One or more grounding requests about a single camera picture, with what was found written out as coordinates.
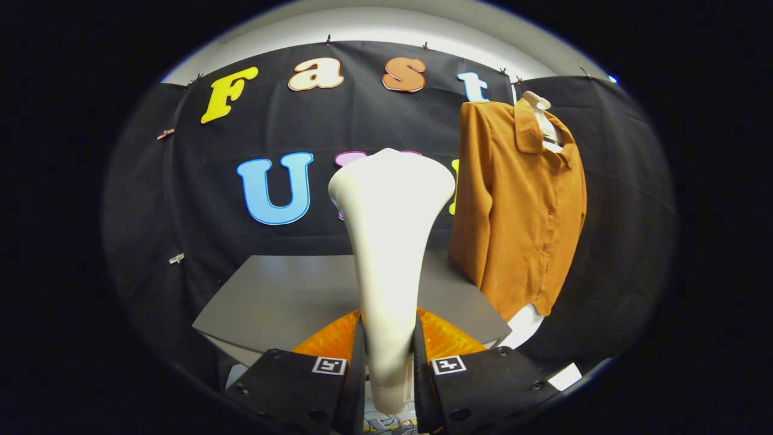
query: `orange letter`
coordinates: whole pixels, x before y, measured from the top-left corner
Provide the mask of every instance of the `orange letter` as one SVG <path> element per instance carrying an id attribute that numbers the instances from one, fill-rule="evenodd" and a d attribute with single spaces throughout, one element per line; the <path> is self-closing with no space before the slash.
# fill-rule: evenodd
<path id="1" fill-rule="evenodd" d="M 395 57 L 386 62 L 384 69 L 387 74 L 381 77 L 381 83 L 391 91 L 416 92 L 427 83 L 421 75 L 427 70 L 427 65 L 419 59 Z"/>
<path id="2" fill-rule="evenodd" d="M 339 74 L 341 63 L 331 57 L 319 57 L 306 60 L 295 67 L 296 75 L 288 80 L 288 87 L 293 91 L 308 91 L 314 87 L 336 87 L 343 83 Z"/>

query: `black fabric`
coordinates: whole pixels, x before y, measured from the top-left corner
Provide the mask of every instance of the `black fabric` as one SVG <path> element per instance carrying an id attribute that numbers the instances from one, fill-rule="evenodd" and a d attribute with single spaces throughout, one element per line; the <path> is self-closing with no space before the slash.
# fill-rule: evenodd
<path id="1" fill-rule="evenodd" d="M 346 373 L 332 428 L 340 435 L 360 435 L 365 415 L 365 327 L 359 316 L 352 341 L 352 358 Z"/>
<path id="2" fill-rule="evenodd" d="M 290 90 L 295 66 L 317 57 L 338 59 L 343 83 Z M 408 93 L 383 86 L 384 65 L 394 57 L 424 61 L 424 89 Z M 211 83 L 249 67 L 257 67 L 258 75 L 244 81 L 238 99 L 227 102 L 230 113 L 202 125 Z M 468 100 L 457 74 L 469 71 L 488 84 L 484 97 L 512 104 L 509 78 L 479 63 L 419 46 L 351 41 L 275 50 L 207 74 L 187 88 L 159 84 L 149 91 L 117 145 L 102 214 L 110 272 L 143 339 L 175 366 L 221 390 L 233 359 L 190 326 L 209 299 L 250 255 L 352 253 L 346 226 L 327 194 L 339 153 L 411 150 L 452 171 L 459 108 Z M 156 139 L 170 128 L 172 135 Z M 269 196 L 281 206 L 290 201 L 291 190 L 279 160 L 291 152 L 314 155 L 308 166 L 310 207 L 291 224 L 262 224 L 248 213 L 236 168 L 270 159 Z M 427 248 L 448 246 L 453 216 L 447 209 Z M 170 265 L 179 253 L 185 258 Z"/>
<path id="3" fill-rule="evenodd" d="M 657 307 L 677 239 L 672 177 L 652 123 L 606 80 L 525 80 L 572 132 L 587 182 L 587 217 L 564 287 L 519 351 L 539 361 L 578 361 L 581 372 L 619 356 Z"/>
<path id="4" fill-rule="evenodd" d="M 413 336 L 414 356 L 414 405 L 420 433 L 436 433 L 443 427 L 443 410 L 438 402 L 437 391 L 432 382 L 432 369 L 427 363 L 427 347 L 424 342 L 424 327 L 421 315 L 416 313 Z"/>

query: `white ceiling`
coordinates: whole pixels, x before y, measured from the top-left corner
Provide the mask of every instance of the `white ceiling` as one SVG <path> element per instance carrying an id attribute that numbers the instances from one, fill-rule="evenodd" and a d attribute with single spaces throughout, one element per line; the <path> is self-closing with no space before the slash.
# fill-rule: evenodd
<path id="1" fill-rule="evenodd" d="M 593 60 L 568 42 L 509 11 L 472 0 L 301 0 L 249 19 L 223 34 L 217 42 L 228 42 L 252 30 L 297 15 L 357 6 L 406 9 L 450 19 L 514 46 L 559 75 L 582 75 L 580 67 L 583 67 L 593 77 L 607 77 L 607 73 Z"/>

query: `button-up shirt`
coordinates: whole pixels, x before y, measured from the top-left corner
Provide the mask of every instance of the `button-up shirt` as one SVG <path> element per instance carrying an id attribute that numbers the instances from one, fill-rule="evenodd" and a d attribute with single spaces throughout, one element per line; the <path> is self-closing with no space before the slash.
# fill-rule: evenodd
<path id="1" fill-rule="evenodd" d="M 556 153 L 543 146 L 531 106 L 461 106 L 461 146 L 450 256 L 509 321 L 528 303 L 547 316 L 585 221 L 585 174 L 567 127 Z"/>

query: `yellow letter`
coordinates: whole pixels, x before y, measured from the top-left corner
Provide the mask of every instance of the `yellow letter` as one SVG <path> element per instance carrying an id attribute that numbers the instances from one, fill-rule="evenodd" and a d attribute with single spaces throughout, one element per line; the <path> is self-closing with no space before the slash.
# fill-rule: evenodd
<path id="1" fill-rule="evenodd" d="M 451 167 L 456 172 L 456 188 L 459 188 L 459 159 L 454 159 L 451 162 Z M 448 208 L 448 213 L 456 214 L 456 190 L 454 190 L 454 203 Z"/>
<path id="2" fill-rule="evenodd" d="M 256 76 L 257 68 L 251 67 L 215 80 L 212 83 L 212 96 L 209 97 L 209 107 L 206 108 L 206 113 L 201 117 L 201 123 L 206 124 L 213 119 L 228 115 L 231 107 L 226 105 L 226 98 L 231 97 L 231 101 L 235 101 L 241 95 L 241 91 L 244 90 L 244 80 L 242 79 L 252 80 Z"/>
<path id="3" fill-rule="evenodd" d="M 288 87 L 293 91 L 308 91 L 314 87 L 336 87 L 343 83 L 339 74 L 341 63 L 332 57 L 319 57 L 306 60 L 295 67 L 296 75 L 288 80 Z"/>

